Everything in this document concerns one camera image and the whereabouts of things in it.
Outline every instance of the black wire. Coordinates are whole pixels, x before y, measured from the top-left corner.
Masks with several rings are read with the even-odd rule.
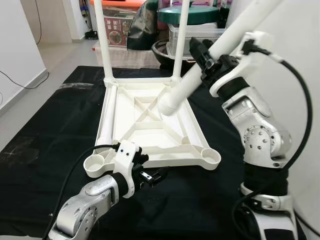
[[[296,218],[299,219],[300,222],[303,223],[303,225],[305,225],[311,232],[313,232],[315,235],[317,235],[320,238],[320,232],[315,230],[309,223],[307,223],[307,221],[304,220],[296,210],[294,210],[294,213],[296,215]]]
[[[37,3],[37,0],[34,0],[34,1],[35,1],[35,6],[36,6],[36,11],[38,12],[38,19],[39,19],[39,24],[40,24],[40,38],[39,38],[39,40],[36,42],[36,44],[38,45],[38,44],[40,43],[41,37],[42,37],[42,25],[41,25],[41,20],[40,20],[38,3]]]
[[[255,52],[259,52],[265,55],[270,55],[271,52],[265,50],[265,49],[261,49],[261,48],[257,48],[255,49]],[[304,135],[303,138],[301,140],[301,143],[299,145],[299,147],[297,148],[297,150],[295,151],[295,153],[293,154],[292,158],[287,162],[287,164],[279,171],[278,176],[276,176],[274,179],[272,179],[271,181],[263,184],[260,188],[258,188],[257,190],[251,192],[250,194],[240,198],[238,201],[235,202],[233,208],[232,208],[232,222],[236,228],[236,230],[246,239],[249,240],[254,240],[254,238],[252,238],[251,236],[249,236],[246,232],[244,232],[240,226],[237,224],[236,221],[236,211],[239,208],[239,206],[244,203],[246,200],[260,194],[263,190],[265,190],[267,187],[269,187],[271,184],[273,184],[274,182],[276,182],[282,174],[285,174],[287,172],[287,170],[295,163],[295,161],[297,160],[297,158],[300,156],[300,154],[302,153],[304,147],[307,144],[310,132],[311,132],[311,127],[312,127],[312,121],[313,121],[313,108],[312,108],[312,101],[311,101],[311,95],[310,92],[308,90],[307,84],[305,83],[304,79],[302,78],[302,76],[299,74],[299,72],[292,66],[290,65],[287,61],[283,60],[280,62],[280,64],[282,64],[283,66],[285,66],[299,81],[303,93],[304,93],[304,97],[305,97],[305,101],[306,101],[306,109],[307,109],[307,120],[306,120],[306,127],[305,127],[305,131],[304,131]]]
[[[97,145],[97,146],[93,146],[93,147],[90,147],[88,148],[86,151],[84,151],[80,156],[79,158],[74,162],[74,164],[71,166],[69,172],[67,173],[67,175],[65,176],[65,179],[63,181],[63,184],[62,184],[62,187],[61,187],[61,190],[60,190],[60,193],[59,193],[59,196],[57,198],[57,201],[56,201],[56,204],[55,204],[55,207],[54,207],[54,210],[53,210],[53,213],[52,213],[52,218],[50,220],[50,223],[48,224],[48,227],[47,229],[45,230],[44,232],[44,235],[43,235],[43,238],[42,240],[47,240],[47,237],[48,237],[48,234],[58,216],[58,213],[59,213],[59,209],[60,209],[60,205],[61,205],[61,201],[62,201],[62,197],[63,197],[63,194],[64,194],[64,191],[66,189],[66,186],[67,186],[67,183],[68,183],[68,180],[71,176],[71,174],[73,173],[74,169],[76,168],[76,166],[78,165],[78,163],[84,158],[84,156],[88,155],[89,153],[91,153],[93,150],[95,149],[100,149],[100,148],[112,148],[113,145]]]
[[[26,86],[22,86],[21,84],[13,81],[13,80],[12,80],[7,74],[5,74],[3,71],[0,70],[0,73],[2,73],[3,75],[5,75],[5,76],[6,76],[11,82],[13,82],[15,85],[18,85],[18,86],[20,86],[20,87],[22,87],[22,88],[24,88],[24,89],[36,89],[36,88],[39,87],[41,84],[43,84],[43,83],[49,78],[49,75],[50,75],[50,73],[48,72],[48,75],[46,76],[46,78],[45,78],[42,82],[40,82],[37,86],[34,86],[34,87],[26,87]]]

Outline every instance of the white wall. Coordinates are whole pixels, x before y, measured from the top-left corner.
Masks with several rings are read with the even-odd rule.
[[[237,8],[252,0],[239,0]],[[256,29],[275,37],[273,51],[291,63],[305,78],[313,101],[313,127],[309,142],[292,166],[289,190],[306,220],[320,231],[320,3],[319,0],[285,0]],[[290,131],[297,149],[306,125],[306,105],[299,83],[290,72],[268,60],[248,82],[269,102],[275,117]]]
[[[40,24],[35,0],[20,0],[37,42],[40,37]],[[62,0],[37,0],[42,25],[41,42],[71,43],[72,38]]]
[[[5,33],[0,44],[0,70],[26,86],[46,70],[19,0],[3,1],[0,29]],[[22,88],[0,73],[0,109]]]
[[[67,24],[73,40],[82,39],[89,30],[85,18],[81,15],[79,0],[62,0]]]

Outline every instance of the black tablecloth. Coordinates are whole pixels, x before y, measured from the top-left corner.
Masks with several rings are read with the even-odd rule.
[[[113,69],[117,78],[168,77],[164,69]],[[101,67],[79,66],[0,153],[0,235],[42,237],[62,182],[76,158],[93,146],[105,94]],[[92,236],[101,239],[238,239],[231,208],[240,197],[243,147],[222,102],[199,87],[190,105],[209,145],[222,161],[214,171],[172,167],[103,216]],[[63,202],[92,181],[82,164],[73,172]]]

